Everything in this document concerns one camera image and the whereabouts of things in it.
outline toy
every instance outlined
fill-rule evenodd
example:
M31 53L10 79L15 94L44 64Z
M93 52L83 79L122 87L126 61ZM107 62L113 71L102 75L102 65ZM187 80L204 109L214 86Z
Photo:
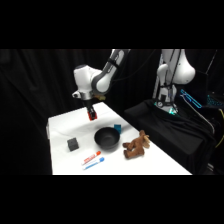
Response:
M68 140L68 147L69 147L71 152L76 150L76 149L78 149L79 148L79 144L77 142L77 139L73 138L71 140Z
M121 134L121 125L120 124L115 124L114 128Z
M124 143L123 147L127 148L124 150L124 155L127 159L135 156L145 155L143 147L149 148L150 145L149 136L145 134L145 131L140 131L140 137L134 139L131 143Z

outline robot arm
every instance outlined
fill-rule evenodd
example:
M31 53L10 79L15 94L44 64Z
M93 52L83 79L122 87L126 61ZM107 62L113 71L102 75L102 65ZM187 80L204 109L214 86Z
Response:
M178 111L174 106L177 93L174 84L190 83L195 77L195 69L189 64L184 49L162 49L162 54L165 64L161 65L157 71L160 92L156 106L175 114Z
M97 119L92 105L94 95L103 96L110 91L112 81L117 73L122 71L129 52L130 49L113 49L103 71L87 65L76 67L74 75L78 91L73 97L82 100L91 121ZM157 71L160 92L156 106L173 113L176 111L173 107L177 92L174 84L185 85L191 82L195 76L195 69L188 63L184 49L162 49L162 55L165 64L162 64Z
M91 121L97 119L97 114L92 105L94 95L105 95L109 92L113 79L122 71L130 49L113 49L103 71L93 69L87 65L75 68L75 81L78 91L74 98L80 98L87 108Z

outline small gray box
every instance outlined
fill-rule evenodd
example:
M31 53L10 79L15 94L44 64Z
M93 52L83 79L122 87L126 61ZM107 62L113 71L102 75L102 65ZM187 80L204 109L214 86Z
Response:
M77 142L76 138L68 140L68 147L69 147L71 152L76 150L76 149L79 149L79 145L78 145L78 142Z

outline stuffed animal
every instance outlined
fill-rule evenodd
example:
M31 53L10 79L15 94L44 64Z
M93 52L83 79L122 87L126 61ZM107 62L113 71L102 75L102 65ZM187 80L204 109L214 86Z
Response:
M145 131L140 131L140 137L133 140L131 143L124 143L123 147L127 148L124 150L124 155L127 159L130 159L135 156L145 155L145 148L149 148L150 141L149 136L145 134Z

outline blue marker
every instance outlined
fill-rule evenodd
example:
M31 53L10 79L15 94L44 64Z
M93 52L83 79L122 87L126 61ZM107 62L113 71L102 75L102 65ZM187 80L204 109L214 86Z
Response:
M105 159L102 157L101 159L97 160L95 163L93 163L93 164L89 164L89 165L87 165L86 167L84 167L83 170L87 170L87 169L89 169L89 168L91 168L91 167L93 167L93 166L95 166L95 165L97 165L97 164L99 164L99 163L102 163L104 160L105 160Z

